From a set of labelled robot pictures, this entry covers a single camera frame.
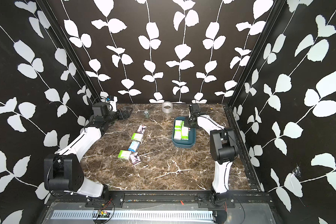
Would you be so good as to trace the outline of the teal storage box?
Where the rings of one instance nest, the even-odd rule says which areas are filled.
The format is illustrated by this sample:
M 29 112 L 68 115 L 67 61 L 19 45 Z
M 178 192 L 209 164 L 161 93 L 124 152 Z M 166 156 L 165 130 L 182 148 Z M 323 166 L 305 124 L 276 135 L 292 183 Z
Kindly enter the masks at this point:
M 174 146 L 179 148 L 192 148 L 196 143 L 197 130 L 195 128 L 188 128 L 188 137 L 183 138 L 183 131 L 176 129 L 176 122 L 184 122 L 185 117 L 176 117 L 173 122 L 172 142 Z

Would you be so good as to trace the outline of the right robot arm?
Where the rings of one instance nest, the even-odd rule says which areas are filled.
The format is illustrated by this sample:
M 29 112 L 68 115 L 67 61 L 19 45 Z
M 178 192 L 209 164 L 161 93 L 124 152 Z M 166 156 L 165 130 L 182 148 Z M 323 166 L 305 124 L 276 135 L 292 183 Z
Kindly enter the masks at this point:
M 239 154 L 233 128 L 219 125 L 206 114 L 185 117 L 184 122 L 186 127 L 202 128 L 209 134 L 210 154 L 215 161 L 212 188 L 216 194 L 227 193 L 230 169 Z

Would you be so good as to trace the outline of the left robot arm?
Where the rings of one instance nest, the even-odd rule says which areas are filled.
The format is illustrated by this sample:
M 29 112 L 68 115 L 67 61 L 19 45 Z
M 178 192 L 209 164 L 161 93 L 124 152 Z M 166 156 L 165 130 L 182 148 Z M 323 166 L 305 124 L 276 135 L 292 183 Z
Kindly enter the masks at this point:
M 133 109 L 108 111 L 93 107 L 93 115 L 84 131 L 67 147 L 44 159 L 44 187 L 49 192 L 64 191 L 91 198 L 109 199 L 108 186 L 85 177 L 81 159 L 117 120 L 128 119 Z

